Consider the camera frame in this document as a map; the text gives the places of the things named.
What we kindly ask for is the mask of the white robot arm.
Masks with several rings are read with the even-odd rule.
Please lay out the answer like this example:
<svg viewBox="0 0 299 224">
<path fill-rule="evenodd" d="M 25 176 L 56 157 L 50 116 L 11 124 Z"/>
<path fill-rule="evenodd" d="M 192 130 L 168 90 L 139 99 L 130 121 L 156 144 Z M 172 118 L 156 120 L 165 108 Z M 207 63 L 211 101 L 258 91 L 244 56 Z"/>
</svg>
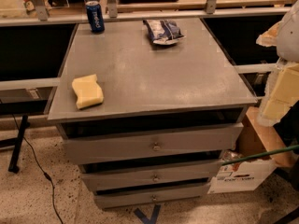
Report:
<svg viewBox="0 0 299 224">
<path fill-rule="evenodd" d="M 277 48 L 278 61 L 267 79 L 258 113 L 258 122 L 269 127 L 299 101 L 299 1 L 281 21 L 259 35 L 256 43 Z"/>
</svg>

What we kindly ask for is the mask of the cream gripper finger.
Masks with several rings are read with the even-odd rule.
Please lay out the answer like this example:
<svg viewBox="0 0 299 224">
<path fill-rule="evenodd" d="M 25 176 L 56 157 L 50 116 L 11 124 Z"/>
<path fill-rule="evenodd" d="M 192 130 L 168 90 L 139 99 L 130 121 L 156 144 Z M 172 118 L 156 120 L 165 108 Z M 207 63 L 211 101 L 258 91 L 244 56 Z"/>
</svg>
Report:
<svg viewBox="0 0 299 224">
<path fill-rule="evenodd" d="M 263 47 L 272 47 L 277 45 L 278 28 L 280 22 L 275 23 L 267 31 L 262 33 L 256 39 L 256 43 Z"/>
<path fill-rule="evenodd" d="M 299 101 L 299 63 L 279 59 L 268 76 L 258 122 L 265 127 L 279 123 Z"/>
</svg>

